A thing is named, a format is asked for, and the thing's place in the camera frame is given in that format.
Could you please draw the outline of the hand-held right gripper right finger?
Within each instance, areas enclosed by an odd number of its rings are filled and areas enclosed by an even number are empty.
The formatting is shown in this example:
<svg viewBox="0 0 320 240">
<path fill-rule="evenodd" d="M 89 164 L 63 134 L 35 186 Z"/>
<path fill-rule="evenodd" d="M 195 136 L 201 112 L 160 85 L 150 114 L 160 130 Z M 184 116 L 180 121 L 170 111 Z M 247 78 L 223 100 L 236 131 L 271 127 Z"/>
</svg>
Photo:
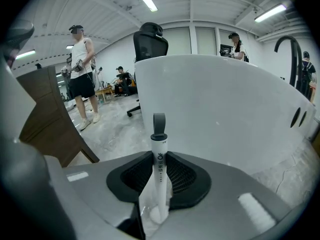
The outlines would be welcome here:
<svg viewBox="0 0 320 240">
<path fill-rule="evenodd" d="M 297 209 L 245 172 L 192 155 L 178 156 L 206 170 L 211 188 L 194 207 L 171 211 L 153 240 L 278 240 L 297 221 Z"/>
</svg>

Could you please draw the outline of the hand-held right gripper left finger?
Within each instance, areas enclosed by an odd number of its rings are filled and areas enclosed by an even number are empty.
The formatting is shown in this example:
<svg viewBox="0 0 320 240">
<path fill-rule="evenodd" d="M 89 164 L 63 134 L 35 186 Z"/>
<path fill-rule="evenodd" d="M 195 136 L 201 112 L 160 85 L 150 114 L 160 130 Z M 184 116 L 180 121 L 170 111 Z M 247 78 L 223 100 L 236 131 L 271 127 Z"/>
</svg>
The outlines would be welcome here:
<svg viewBox="0 0 320 240">
<path fill-rule="evenodd" d="M 127 235 L 144 240 L 139 197 L 153 172 L 152 153 L 64 168 L 67 176 L 87 173 L 71 182 L 78 196 L 104 221 Z"/>
</svg>

